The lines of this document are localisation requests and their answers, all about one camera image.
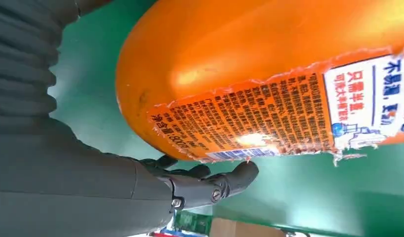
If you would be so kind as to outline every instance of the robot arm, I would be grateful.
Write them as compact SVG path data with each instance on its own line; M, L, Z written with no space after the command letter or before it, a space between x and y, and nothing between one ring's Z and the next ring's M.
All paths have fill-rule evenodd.
M63 29L107 0L0 0L0 236L108 237L244 190L253 163L207 179L103 154L52 119Z

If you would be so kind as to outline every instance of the green workbench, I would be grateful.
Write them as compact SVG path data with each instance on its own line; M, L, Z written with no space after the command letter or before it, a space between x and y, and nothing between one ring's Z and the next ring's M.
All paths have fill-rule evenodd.
M119 112L114 71L120 48L154 0L116 0L65 30L53 117L104 152L158 158ZM260 175L249 189L213 208L215 216L328 236L404 236L404 144L364 149L367 158L330 155L254 159ZM180 167L192 167L182 162ZM237 163L210 165L230 171Z

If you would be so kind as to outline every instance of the bottle label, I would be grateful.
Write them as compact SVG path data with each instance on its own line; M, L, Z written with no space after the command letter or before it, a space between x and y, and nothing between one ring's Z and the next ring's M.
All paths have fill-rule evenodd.
M154 106L148 122L204 161L404 142L404 56L360 50Z

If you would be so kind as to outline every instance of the orange plastic bottle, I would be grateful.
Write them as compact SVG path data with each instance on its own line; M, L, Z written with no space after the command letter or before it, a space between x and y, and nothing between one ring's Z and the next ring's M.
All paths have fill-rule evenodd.
M116 88L133 130L179 159L404 142L404 0L159 0Z

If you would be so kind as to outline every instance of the screw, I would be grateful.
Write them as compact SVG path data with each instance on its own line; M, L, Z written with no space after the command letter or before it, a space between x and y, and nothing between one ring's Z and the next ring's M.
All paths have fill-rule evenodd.
M182 205L182 201L180 199L173 199L171 206L174 208L178 208Z
M212 202L218 202L220 200L222 193L220 190L215 189L214 192L212 193Z

